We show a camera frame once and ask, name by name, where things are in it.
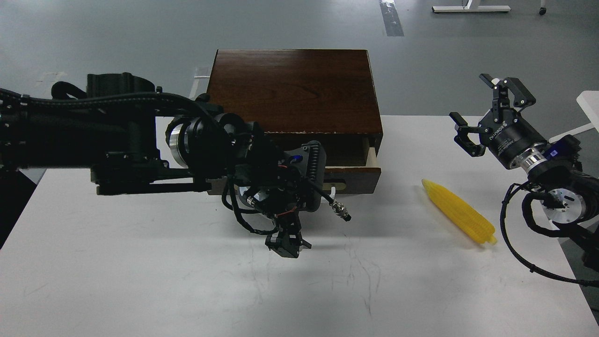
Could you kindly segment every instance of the wooden box top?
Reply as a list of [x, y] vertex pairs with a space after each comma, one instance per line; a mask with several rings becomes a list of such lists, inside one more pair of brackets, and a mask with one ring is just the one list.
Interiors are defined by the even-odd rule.
[[223, 50], [210, 101], [268, 133], [363, 135], [383, 128], [366, 50]]

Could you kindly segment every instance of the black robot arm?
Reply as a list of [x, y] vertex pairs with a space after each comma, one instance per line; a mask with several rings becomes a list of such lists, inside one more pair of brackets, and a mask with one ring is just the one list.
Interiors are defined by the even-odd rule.
[[[326, 153], [319, 142], [281, 151], [258, 123], [224, 113], [207, 95], [192, 101], [167, 94], [129, 73], [90, 74], [87, 92], [58, 82], [52, 96], [0, 89], [0, 174], [29, 167], [90, 168], [100, 195], [201, 192], [211, 189], [210, 179], [226, 179], [223, 203], [244, 228], [269, 235], [269, 249], [297, 257], [301, 247], [310, 247], [301, 238], [298, 212], [316, 211], [325, 195]], [[183, 168], [171, 168], [160, 157], [157, 116], [174, 117], [166, 141]], [[178, 178], [192, 182], [154, 183]], [[239, 207], [238, 196], [249, 209]], [[339, 204], [330, 202], [348, 221]], [[274, 228], [255, 230], [242, 213], [261, 213]]]
[[[522, 202], [522, 214], [528, 227], [550, 237], [569, 237], [584, 250], [585, 266], [599, 271], [599, 231], [593, 233], [579, 226], [599, 214], [599, 180], [582, 172], [578, 161], [580, 141], [567, 135], [549, 143], [522, 118], [522, 110], [533, 105], [536, 99], [519, 79], [494, 79], [488, 74], [481, 74], [480, 78], [493, 90], [493, 100], [478, 125], [468, 126], [457, 112], [449, 116], [456, 123], [458, 134], [454, 141], [470, 156], [482, 156], [489, 148], [506, 169], [522, 167], [527, 173], [528, 181], [512, 185], [503, 201], [501, 225], [510, 250], [518, 260], [528, 263], [513, 250], [504, 227], [507, 204], [516, 192], [526, 190], [529, 193]], [[514, 96], [514, 107], [510, 106], [509, 92]], [[479, 135], [479, 144], [468, 138], [470, 133]], [[531, 207], [534, 200], [541, 202], [557, 230], [536, 224]], [[549, 275], [533, 264], [527, 266], [532, 272], [551, 278], [599, 287], [599, 282], [564, 279]]]

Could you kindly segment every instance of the white table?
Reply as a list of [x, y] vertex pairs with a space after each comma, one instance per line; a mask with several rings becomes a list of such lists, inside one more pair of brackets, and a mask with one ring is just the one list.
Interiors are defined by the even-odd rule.
[[[313, 249], [296, 260], [269, 252], [218, 197], [102, 197], [89, 171], [48, 170], [0, 251], [0, 336], [599, 335], [579, 286], [529, 273], [499, 234], [473, 243], [420, 185], [448, 187], [499, 230], [522, 170], [470, 158], [449, 117], [382, 121], [376, 193], [341, 198], [351, 222], [326, 207], [303, 214]], [[524, 225], [521, 198], [514, 246], [572, 277], [557, 240]]]

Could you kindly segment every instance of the silver metal ring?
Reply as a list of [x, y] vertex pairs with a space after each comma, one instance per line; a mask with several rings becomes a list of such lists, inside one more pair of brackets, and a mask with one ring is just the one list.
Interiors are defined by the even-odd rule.
[[183, 124], [179, 124], [171, 131], [171, 135], [168, 138], [168, 147], [171, 148], [171, 153], [177, 164], [188, 169], [187, 163], [183, 160], [183, 156], [181, 155], [182, 144], [179, 144], [179, 134], [181, 133], [182, 128]]

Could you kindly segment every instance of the cable connector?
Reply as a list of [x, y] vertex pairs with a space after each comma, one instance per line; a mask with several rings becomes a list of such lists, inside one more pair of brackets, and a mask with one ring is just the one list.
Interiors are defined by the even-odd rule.
[[333, 202], [329, 205], [331, 205], [331, 208], [333, 208], [333, 212], [335, 212], [335, 214], [337, 214], [341, 219], [345, 221], [350, 221], [352, 219], [352, 216], [349, 215], [349, 212], [345, 208], [344, 204], [340, 203], [337, 200], [333, 200]]

